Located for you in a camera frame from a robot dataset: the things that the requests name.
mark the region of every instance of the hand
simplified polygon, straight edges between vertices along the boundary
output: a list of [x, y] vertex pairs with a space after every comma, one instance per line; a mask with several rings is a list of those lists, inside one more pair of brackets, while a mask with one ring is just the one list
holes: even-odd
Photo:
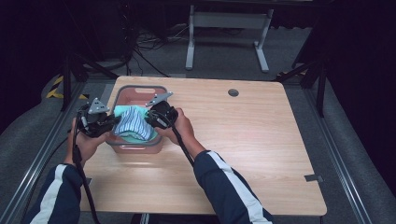
[[[192, 128], [190, 120], [184, 115], [184, 112], [181, 108], [176, 108], [178, 113], [177, 120], [175, 122], [175, 127], [177, 131], [180, 133], [181, 138], [183, 140], [193, 139], [194, 137], [194, 129]], [[155, 131], [164, 137], [168, 137], [174, 144], [178, 145], [177, 138], [175, 133], [172, 131], [172, 128], [161, 129], [155, 128]]]
[[[72, 129], [70, 134], [67, 138], [67, 154], [66, 158], [64, 159], [64, 163], [69, 163], [76, 166], [73, 163], [73, 134], [76, 128], [76, 119], [73, 119], [72, 122]], [[109, 136], [109, 132], [103, 133], [97, 138], [90, 138], [89, 136], [85, 135], [84, 133], [80, 132], [76, 138], [76, 145], [78, 145], [79, 150], [81, 152], [81, 165], [84, 166], [85, 162], [89, 160], [93, 154], [96, 152], [96, 149], [99, 145], [104, 143]]]
[[[190, 155], [193, 159], [195, 159], [196, 155], [198, 155], [201, 151], [205, 151], [205, 148], [195, 138], [194, 129], [192, 128], [190, 120], [184, 115], [183, 110], [181, 108], [177, 108], [176, 111], [178, 116], [175, 122], [175, 127], [180, 133], [181, 139]], [[160, 136], [168, 137], [174, 144], [179, 145], [177, 137], [172, 128], [167, 128], [165, 130], [161, 128], [155, 128], [155, 131]]]

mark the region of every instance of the metal rail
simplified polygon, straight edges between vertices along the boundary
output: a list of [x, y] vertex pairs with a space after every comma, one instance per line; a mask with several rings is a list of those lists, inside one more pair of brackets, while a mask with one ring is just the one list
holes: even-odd
[[33, 190], [33, 184], [39, 178], [38, 174], [42, 169], [45, 168], [44, 167], [45, 161], [50, 156], [56, 137], [58, 136], [61, 127], [64, 125], [67, 116], [70, 114], [72, 108], [74, 108], [74, 104], [78, 100], [78, 96], [82, 93], [84, 86], [85, 83], [83, 82], [78, 82], [75, 84], [75, 88], [72, 93], [73, 100], [71, 104], [69, 105], [69, 107], [66, 108], [64, 112], [61, 112], [58, 118], [55, 120], [52, 128], [49, 131], [49, 135], [44, 141], [44, 144], [38, 150], [38, 153], [35, 156], [32, 165], [27, 170], [14, 196], [12, 197], [11, 201], [8, 203], [5, 212], [0, 217], [1, 224], [12, 223], [15, 216], [20, 212], [20, 209], [27, 200], [29, 193], [31, 192], [31, 190]]
[[311, 90], [304, 89], [303, 91], [313, 113], [315, 114], [318, 125], [324, 135], [327, 147], [329, 149], [329, 156], [332, 160], [332, 164], [334, 165], [335, 171], [340, 178], [341, 184], [343, 185], [344, 191], [346, 192], [346, 196], [349, 199], [350, 205], [353, 209], [353, 212], [355, 213], [357, 220], [360, 224], [372, 224], [373, 222], [370, 219], [366, 208], [364, 207], [358, 190], [356, 189], [355, 182], [353, 181], [352, 176], [347, 170], [347, 167], [341, 157], [338, 147], [332, 138], [332, 133], [330, 132], [325, 119], [321, 118], [317, 111], [316, 99], [314, 94]]

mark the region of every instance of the white stripe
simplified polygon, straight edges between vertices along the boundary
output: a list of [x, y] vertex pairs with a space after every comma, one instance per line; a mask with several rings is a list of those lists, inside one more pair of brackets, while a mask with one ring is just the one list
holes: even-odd
[[262, 204], [257, 200], [245, 184], [233, 173], [233, 169], [225, 163], [216, 152], [209, 151], [207, 154], [213, 158], [218, 167], [223, 170], [231, 184], [247, 208], [249, 220], [252, 223], [272, 223], [262, 215]]
[[142, 217], [140, 218], [140, 224], [148, 224], [149, 223], [149, 214], [143, 213]]
[[48, 223], [50, 215], [52, 214], [53, 207], [55, 205], [56, 198], [58, 196], [59, 188], [61, 187], [63, 180], [62, 174], [66, 165], [58, 165], [55, 170], [55, 178], [49, 185], [46, 194], [43, 197], [43, 201], [40, 204], [40, 212], [35, 215], [31, 223]]

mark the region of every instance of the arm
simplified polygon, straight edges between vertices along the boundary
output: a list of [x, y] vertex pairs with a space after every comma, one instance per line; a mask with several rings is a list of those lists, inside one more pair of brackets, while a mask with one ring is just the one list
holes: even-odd
[[[76, 139], [82, 161], [85, 162], [95, 153], [97, 147], [105, 142], [108, 133], [98, 138], [90, 138], [79, 133]], [[63, 164], [49, 171], [35, 204], [23, 223], [78, 223], [79, 203], [81, 200], [82, 178], [73, 163], [73, 131], [67, 139], [67, 153]]]
[[[216, 152], [206, 150], [195, 138], [191, 122], [177, 109], [175, 126], [194, 159], [194, 174], [204, 189], [221, 223], [272, 223], [272, 216], [261, 205], [248, 182]], [[156, 131], [178, 145], [172, 130]]]

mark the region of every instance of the striped cloth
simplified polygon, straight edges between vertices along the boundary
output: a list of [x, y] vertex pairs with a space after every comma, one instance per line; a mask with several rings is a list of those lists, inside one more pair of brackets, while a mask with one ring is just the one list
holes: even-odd
[[139, 109], [129, 106], [122, 114], [114, 135], [148, 141], [154, 129], [141, 116]]

